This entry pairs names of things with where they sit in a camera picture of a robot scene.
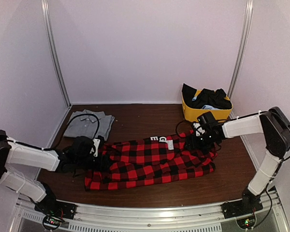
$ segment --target blue cloth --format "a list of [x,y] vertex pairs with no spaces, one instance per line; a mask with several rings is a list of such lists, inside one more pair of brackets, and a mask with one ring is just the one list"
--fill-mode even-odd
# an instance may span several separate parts
[[204,105],[201,109],[202,110],[220,110],[220,109],[215,108],[215,107],[213,107],[211,105]]

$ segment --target plaid shirt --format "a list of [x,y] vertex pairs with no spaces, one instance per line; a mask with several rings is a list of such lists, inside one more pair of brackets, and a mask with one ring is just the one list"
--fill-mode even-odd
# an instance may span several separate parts
[[151,137],[104,144],[99,152],[108,154],[113,164],[107,172],[88,171],[86,189],[127,189],[185,180],[213,172],[213,159],[217,156],[214,149],[206,155],[200,150],[185,149],[185,137],[192,133],[191,130],[180,134],[180,137],[170,135],[160,140]]

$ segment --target dark brown wood surface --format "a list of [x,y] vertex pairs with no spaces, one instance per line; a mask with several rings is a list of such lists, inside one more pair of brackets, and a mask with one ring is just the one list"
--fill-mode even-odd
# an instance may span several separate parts
[[[71,113],[84,109],[105,111],[105,114],[115,117],[109,143],[174,134],[176,124],[183,120],[181,105],[177,104],[75,105],[54,143],[63,133]],[[179,131],[188,129],[188,123],[179,127]],[[72,141],[63,138],[59,148],[70,145]],[[73,178],[72,173],[57,174],[45,170],[41,171],[38,180],[46,182],[59,200],[108,206],[169,207],[240,198],[255,169],[239,137],[223,141],[215,164],[217,169],[202,177],[133,189],[86,192],[84,175]]]

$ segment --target pile of clothes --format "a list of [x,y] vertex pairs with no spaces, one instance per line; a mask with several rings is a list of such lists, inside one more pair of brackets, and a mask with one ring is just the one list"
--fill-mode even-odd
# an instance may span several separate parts
[[198,96],[195,96],[197,90],[186,84],[183,84],[182,94],[185,104],[193,109],[203,110],[229,110],[232,104],[226,99],[227,94],[223,89],[216,91],[204,88]]
[[[94,114],[99,119],[100,126],[95,137],[97,138],[98,136],[102,136],[106,141],[111,131],[112,123],[115,118],[112,115],[105,115],[103,111],[93,112],[90,110],[83,110],[72,113],[70,120],[73,117],[80,114]],[[95,117],[87,115],[80,116],[79,118],[76,118],[71,122],[71,124],[64,132],[63,136],[70,138],[76,138],[78,136],[86,136],[90,139],[94,139],[93,137],[96,132],[97,126],[98,126],[97,119]]]

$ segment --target white arm segment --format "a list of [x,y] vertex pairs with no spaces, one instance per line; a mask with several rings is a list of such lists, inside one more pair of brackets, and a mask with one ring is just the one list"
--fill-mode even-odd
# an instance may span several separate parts
[[280,162],[280,158],[273,156],[268,150],[266,150],[262,164],[253,179],[250,181],[248,190],[255,196],[260,195],[265,190],[267,183],[274,178],[273,175]]
[[233,138],[246,134],[263,133],[259,115],[226,122],[222,125],[222,129],[226,138]]
[[56,151],[42,151],[13,142],[9,142],[9,145],[12,148],[9,152],[7,163],[24,164],[49,171],[55,171],[58,167],[60,160],[58,159]]
[[1,179],[0,184],[15,190],[17,193],[24,194],[32,198],[35,202],[40,202],[46,196],[44,186],[32,179],[26,178],[21,172],[17,171],[10,165],[6,164],[5,172]]

